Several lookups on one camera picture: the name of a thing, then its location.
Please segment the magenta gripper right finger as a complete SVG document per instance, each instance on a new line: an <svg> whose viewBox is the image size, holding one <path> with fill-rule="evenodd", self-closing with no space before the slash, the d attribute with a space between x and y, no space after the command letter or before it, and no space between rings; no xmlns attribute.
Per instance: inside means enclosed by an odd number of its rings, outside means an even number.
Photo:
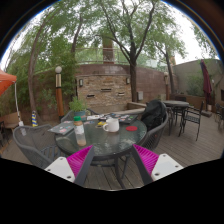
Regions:
<svg viewBox="0 0 224 224"><path fill-rule="evenodd" d="M168 154L156 154L142 146L133 144L131 153L145 185L182 169Z"/></svg>

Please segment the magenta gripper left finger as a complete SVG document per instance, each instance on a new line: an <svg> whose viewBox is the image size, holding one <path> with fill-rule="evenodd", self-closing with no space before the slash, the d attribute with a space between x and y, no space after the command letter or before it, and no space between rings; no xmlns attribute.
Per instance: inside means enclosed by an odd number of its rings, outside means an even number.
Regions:
<svg viewBox="0 0 224 224"><path fill-rule="evenodd" d="M46 171L83 186L93 157L94 147L90 145L67 158L57 158L46 168Z"/></svg>

